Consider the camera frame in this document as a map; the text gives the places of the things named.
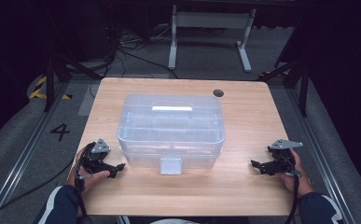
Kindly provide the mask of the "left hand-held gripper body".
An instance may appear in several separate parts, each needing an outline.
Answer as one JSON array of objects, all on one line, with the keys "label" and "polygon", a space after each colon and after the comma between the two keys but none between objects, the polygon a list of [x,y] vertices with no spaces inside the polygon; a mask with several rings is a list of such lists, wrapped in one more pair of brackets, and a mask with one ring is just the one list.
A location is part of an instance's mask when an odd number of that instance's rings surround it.
[{"label": "left hand-held gripper body", "polygon": [[80,164],[90,174],[109,171],[110,165],[104,163],[104,158],[108,155],[110,150],[110,146],[102,138],[97,142],[91,142],[83,148],[79,160]]}]

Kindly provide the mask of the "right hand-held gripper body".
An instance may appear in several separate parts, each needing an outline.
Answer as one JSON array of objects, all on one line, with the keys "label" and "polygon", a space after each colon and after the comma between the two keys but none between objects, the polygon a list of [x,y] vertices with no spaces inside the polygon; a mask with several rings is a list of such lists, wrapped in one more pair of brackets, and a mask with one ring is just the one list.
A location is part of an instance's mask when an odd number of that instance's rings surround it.
[{"label": "right hand-held gripper body", "polygon": [[276,151],[271,153],[273,161],[280,167],[278,173],[294,175],[297,171],[295,168],[295,159],[290,151],[291,148],[302,147],[301,142],[294,142],[285,139],[278,139],[270,147]]}]

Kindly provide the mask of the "clear plastic storage box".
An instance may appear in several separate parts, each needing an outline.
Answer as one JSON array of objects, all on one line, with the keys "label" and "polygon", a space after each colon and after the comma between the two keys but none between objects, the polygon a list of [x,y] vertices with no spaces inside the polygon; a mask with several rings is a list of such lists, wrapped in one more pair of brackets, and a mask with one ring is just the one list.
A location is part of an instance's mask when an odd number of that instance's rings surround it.
[{"label": "clear plastic storage box", "polygon": [[131,94],[124,100],[119,149],[132,167],[158,168],[163,175],[210,169],[225,139],[214,96]]}]

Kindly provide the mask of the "person's left hand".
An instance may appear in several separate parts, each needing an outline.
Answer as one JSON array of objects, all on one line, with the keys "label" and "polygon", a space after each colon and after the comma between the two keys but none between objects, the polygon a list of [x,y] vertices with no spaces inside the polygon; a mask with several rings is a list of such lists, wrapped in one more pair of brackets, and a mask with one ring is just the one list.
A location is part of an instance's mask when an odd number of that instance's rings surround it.
[{"label": "person's left hand", "polygon": [[109,171],[101,171],[99,173],[95,174],[89,174],[84,167],[77,168],[78,160],[80,159],[82,155],[82,151],[79,150],[76,154],[75,158],[75,165],[72,167],[71,172],[67,178],[66,184],[70,186],[75,185],[76,180],[76,173],[79,173],[81,176],[84,176],[84,179],[80,179],[80,184],[82,186],[82,193],[86,193],[89,191],[95,184],[100,182],[103,179],[106,179],[109,177],[110,172]]}]

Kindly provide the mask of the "person's right hand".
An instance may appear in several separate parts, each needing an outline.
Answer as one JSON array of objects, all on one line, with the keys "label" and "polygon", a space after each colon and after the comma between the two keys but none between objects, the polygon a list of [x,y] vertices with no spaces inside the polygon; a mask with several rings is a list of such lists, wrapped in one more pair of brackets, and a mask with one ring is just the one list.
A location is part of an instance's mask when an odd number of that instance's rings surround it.
[{"label": "person's right hand", "polygon": [[[295,159],[295,168],[297,171],[300,172],[299,186],[298,186],[298,198],[301,198],[303,195],[313,192],[313,188],[308,179],[306,172],[304,171],[303,167],[301,166],[301,161],[300,161],[300,157],[299,157],[298,153],[293,148],[291,148],[290,151]],[[295,189],[295,187],[294,187],[295,177],[286,175],[284,173],[280,173],[279,177],[281,178],[282,182],[287,187],[287,189],[290,190],[291,192],[293,192]]]}]

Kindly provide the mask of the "black tripod stand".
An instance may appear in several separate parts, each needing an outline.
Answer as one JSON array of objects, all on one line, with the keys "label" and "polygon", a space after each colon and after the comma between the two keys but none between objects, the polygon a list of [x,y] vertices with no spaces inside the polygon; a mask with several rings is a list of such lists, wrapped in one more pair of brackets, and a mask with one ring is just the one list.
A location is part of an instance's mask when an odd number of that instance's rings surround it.
[{"label": "black tripod stand", "polygon": [[287,89],[293,89],[298,82],[300,82],[299,89],[299,109],[303,117],[307,117],[307,95],[308,95],[308,87],[309,87],[309,77],[310,77],[310,68],[308,66],[308,62],[306,60],[296,60],[291,63],[286,63],[273,71],[263,72],[258,81],[266,82],[274,77],[283,74],[284,72],[288,72],[283,85]]},{"label": "black tripod stand", "polygon": [[89,68],[85,67],[81,63],[70,59],[69,57],[55,53],[51,54],[47,60],[46,67],[45,67],[45,75],[46,75],[46,84],[47,84],[47,98],[46,98],[46,106],[44,111],[48,112],[50,108],[53,106],[55,102],[54,96],[54,76],[61,82],[68,82],[71,79],[71,75],[69,72],[69,68],[67,64],[70,64],[76,70],[80,71],[81,73],[91,77],[92,79],[102,79],[103,77],[94,73]]}]

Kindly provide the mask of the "aluminium floor rail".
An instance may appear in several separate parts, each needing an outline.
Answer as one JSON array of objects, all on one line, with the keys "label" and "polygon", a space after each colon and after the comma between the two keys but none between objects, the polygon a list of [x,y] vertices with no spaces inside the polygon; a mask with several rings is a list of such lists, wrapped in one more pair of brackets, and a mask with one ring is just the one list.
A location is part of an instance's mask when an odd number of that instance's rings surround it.
[{"label": "aluminium floor rail", "polygon": [[31,136],[29,137],[25,146],[22,148],[20,156],[17,158],[14,166],[7,175],[7,179],[3,187],[0,189],[0,214],[1,210],[9,202],[15,188],[21,180],[21,177],[29,161],[33,157],[33,154],[35,152],[35,146],[39,142],[41,134],[47,126],[51,115],[54,113],[68,86],[68,83],[60,83],[58,85],[56,91],[54,92],[53,103],[50,109],[47,112],[43,112],[40,116]]},{"label": "aluminium floor rail", "polygon": [[327,161],[324,152],[322,151],[321,145],[318,143],[316,135],[312,129],[311,123],[307,117],[304,117],[301,109],[299,108],[299,99],[297,92],[292,89],[286,90],[286,93],[290,99],[292,107],[297,113],[298,120],[302,127],[303,132],[305,132],[307,142],[310,145],[310,151],[312,153],[314,162],[316,163],[317,169],[320,176],[323,179],[326,190],[328,194],[333,198],[333,201],[339,206],[339,209],[343,215],[343,220],[345,224],[355,224],[354,217],[349,209],[348,204],[346,203],[345,198],[343,197],[342,191],[339,186],[337,178],[332,172],[329,162]]}]

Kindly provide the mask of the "white metal stand frame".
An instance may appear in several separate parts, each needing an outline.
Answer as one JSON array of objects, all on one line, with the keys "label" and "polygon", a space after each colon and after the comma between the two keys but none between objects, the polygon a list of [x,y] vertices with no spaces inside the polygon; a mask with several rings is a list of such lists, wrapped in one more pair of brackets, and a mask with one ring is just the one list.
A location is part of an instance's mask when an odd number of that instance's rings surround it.
[{"label": "white metal stand frame", "polygon": [[214,12],[184,12],[178,11],[173,6],[171,30],[172,40],[169,53],[168,67],[175,69],[177,54],[177,29],[184,28],[220,28],[220,29],[243,29],[243,38],[236,42],[243,70],[246,73],[252,72],[252,67],[245,49],[248,37],[257,10],[252,8],[247,13],[214,13]]}]

